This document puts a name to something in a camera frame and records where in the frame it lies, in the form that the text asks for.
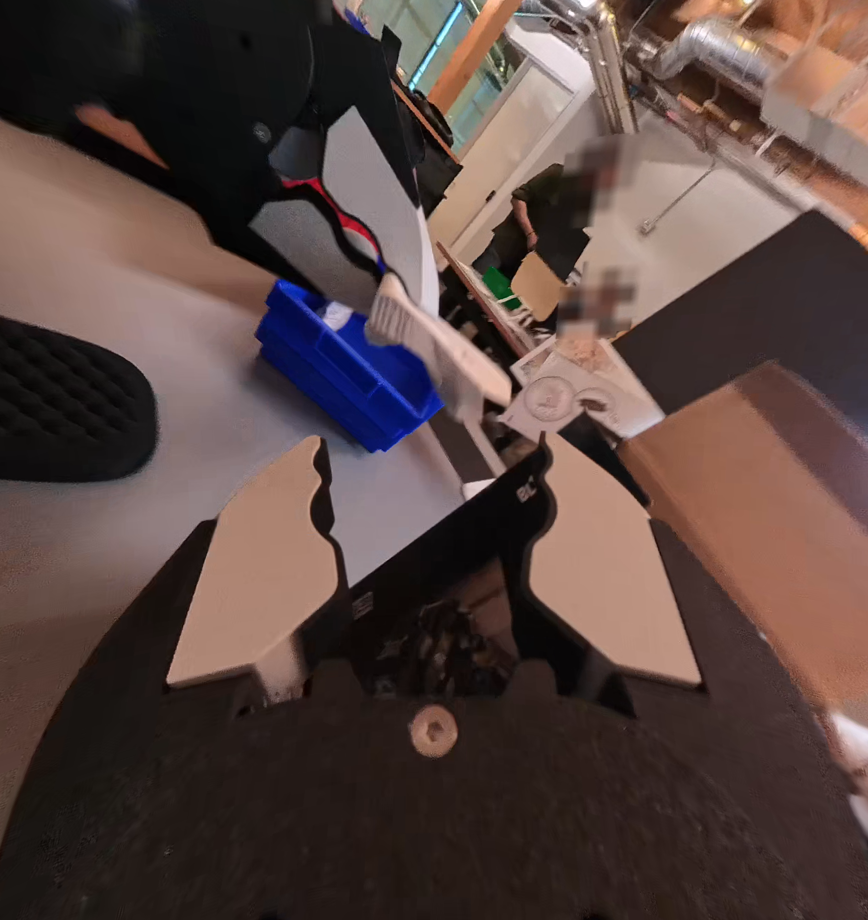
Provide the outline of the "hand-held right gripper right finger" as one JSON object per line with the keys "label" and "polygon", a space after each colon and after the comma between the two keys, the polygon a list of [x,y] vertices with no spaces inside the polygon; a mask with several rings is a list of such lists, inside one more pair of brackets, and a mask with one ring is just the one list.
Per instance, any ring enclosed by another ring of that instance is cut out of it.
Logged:
{"label": "hand-held right gripper right finger", "polygon": [[620,671],[700,687],[649,514],[559,433],[546,434],[543,445],[554,512],[532,546],[532,595]]}

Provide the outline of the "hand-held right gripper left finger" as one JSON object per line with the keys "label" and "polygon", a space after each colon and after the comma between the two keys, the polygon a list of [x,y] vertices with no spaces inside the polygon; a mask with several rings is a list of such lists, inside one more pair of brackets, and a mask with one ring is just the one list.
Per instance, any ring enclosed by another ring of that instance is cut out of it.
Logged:
{"label": "hand-held right gripper left finger", "polygon": [[330,467],[325,440],[307,437],[227,502],[166,675],[169,688],[249,676],[270,703],[302,696],[349,618]]}

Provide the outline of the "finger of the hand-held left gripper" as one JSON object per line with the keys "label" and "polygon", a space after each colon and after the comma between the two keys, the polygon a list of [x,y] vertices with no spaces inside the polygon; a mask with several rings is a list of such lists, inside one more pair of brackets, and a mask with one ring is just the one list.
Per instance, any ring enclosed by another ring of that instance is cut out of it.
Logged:
{"label": "finger of the hand-held left gripper", "polygon": [[399,277],[411,300],[438,305],[440,280],[425,216],[356,107],[325,133],[321,179],[339,209],[370,231],[382,265]]}
{"label": "finger of the hand-held left gripper", "polygon": [[382,260],[363,230],[344,226],[335,212],[304,195],[268,201],[249,228],[325,300],[371,313]]}

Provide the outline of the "white printed paper bag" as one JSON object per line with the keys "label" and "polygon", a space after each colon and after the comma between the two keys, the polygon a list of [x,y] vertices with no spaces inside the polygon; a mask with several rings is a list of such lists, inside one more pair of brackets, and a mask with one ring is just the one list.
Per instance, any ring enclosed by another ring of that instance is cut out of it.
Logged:
{"label": "white printed paper bag", "polygon": [[664,411],[608,339],[550,337],[511,366],[520,392],[498,420],[535,442],[586,413],[620,439],[656,426]]}
{"label": "white printed paper bag", "polygon": [[508,374],[440,316],[417,306],[394,272],[383,276],[364,331],[372,344],[416,356],[454,420],[478,422],[486,402],[507,408],[512,401]]}

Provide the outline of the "blue plastic bin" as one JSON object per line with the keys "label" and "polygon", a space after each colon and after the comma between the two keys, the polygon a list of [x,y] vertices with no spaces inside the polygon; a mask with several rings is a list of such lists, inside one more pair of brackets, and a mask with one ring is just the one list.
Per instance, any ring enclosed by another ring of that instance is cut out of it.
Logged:
{"label": "blue plastic bin", "polygon": [[375,346],[366,319],[325,322],[330,302],[279,280],[256,329],[260,357],[369,453],[387,452],[443,408],[428,372],[398,346]]}

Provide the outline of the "green plastic bin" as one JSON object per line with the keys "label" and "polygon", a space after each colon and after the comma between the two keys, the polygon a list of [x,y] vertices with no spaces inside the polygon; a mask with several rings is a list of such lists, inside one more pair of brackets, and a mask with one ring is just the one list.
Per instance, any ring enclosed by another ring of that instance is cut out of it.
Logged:
{"label": "green plastic bin", "polygon": [[511,289],[509,279],[497,268],[490,267],[482,275],[488,292],[504,309],[512,312],[520,308],[520,299]]}

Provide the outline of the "wooden beam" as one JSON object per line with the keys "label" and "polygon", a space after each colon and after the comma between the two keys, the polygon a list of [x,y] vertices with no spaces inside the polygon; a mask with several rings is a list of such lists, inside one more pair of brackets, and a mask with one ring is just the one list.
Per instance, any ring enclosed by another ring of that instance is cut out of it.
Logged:
{"label": "wooden beam", "polygon": [[447,114],[521,6],[520,1],[486,1],[428,94],[429,103]]}

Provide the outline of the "brown cardboard box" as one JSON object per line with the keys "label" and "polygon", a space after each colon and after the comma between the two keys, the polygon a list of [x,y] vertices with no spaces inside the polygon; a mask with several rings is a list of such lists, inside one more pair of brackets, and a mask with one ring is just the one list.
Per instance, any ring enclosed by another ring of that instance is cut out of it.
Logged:
{"label": "brown cardboard box", "polygon": [[819,709],[868,727],[868,443],[765,363],[624,442],[650,509]]}

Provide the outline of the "small cardboard box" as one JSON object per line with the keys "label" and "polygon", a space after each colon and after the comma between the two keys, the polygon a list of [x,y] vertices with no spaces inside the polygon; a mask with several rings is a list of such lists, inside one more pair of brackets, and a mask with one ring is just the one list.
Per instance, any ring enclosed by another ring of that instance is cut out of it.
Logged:
{"label": "small cardboard box", "polygon": [[562,281],[535,251],[529,252],[510,279],[510,289],[538,327],[555,331],[558,305],[572,285]]}

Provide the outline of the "black quilted pad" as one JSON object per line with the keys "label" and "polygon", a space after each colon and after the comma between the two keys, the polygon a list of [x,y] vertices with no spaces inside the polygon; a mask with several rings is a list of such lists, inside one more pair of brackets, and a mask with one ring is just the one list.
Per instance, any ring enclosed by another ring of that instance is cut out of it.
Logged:
{"label": "black quilted pad", "polygon": [[152,386],[127,359],[0,316],[0,480],[129,477],[159,441]]}

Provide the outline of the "black upright panel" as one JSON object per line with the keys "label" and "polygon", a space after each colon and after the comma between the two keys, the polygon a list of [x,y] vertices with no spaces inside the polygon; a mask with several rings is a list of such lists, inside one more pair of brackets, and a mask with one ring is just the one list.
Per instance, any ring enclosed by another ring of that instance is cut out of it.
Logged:
{"label": "black upright panel", "polygon": [[803,213],[613,346],[667,415],[777,362],[868,439],[868,251]]}

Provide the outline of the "silver ventilation duct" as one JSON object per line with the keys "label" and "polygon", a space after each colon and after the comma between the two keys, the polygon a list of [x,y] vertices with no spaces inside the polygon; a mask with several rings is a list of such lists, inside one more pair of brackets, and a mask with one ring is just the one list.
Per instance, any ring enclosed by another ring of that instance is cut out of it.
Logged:
{"label": "silver ventilation duct", "polygon": [[781,59],[745,29],[717,17],[696,20],[673,40],[663,44],[647,63],[660,80],[680,74],[691,64],[736,83],[762,86],[769,82]]}

